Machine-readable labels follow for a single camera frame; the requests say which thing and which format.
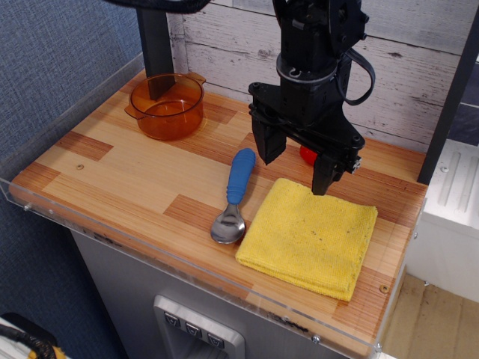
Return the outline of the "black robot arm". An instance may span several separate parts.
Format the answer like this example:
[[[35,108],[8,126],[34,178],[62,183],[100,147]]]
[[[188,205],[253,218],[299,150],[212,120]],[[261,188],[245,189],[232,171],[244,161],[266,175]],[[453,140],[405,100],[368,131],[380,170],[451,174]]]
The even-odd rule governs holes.
[[[365,140],[346,119],[343,105],[360,105],[372,93],[347,98],[353,63],[375,78],[370,62],[353,48],[366,38],[369,17],[360,1],[274,1],[273,7],[281,28],[280,83],[253,82],[248,88],[257,151],[269,164],[291,138],[316,153],[312,192],[324,195],[361,162]]]

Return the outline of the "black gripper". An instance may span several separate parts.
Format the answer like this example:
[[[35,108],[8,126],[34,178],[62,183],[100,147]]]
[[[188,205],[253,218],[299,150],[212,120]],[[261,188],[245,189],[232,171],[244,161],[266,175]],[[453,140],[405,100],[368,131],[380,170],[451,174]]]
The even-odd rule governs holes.
[[[281,84],[253,82],[248,91],[252,131],[259,157],[268,165],[285,150],[287,139],[314,151],[312,193],[325,195],[343,173],[360,166],[365,139],[344,114],[344,104],[359,105],[364,97],[347,97],[350,71],[339,70],[323,82]]]

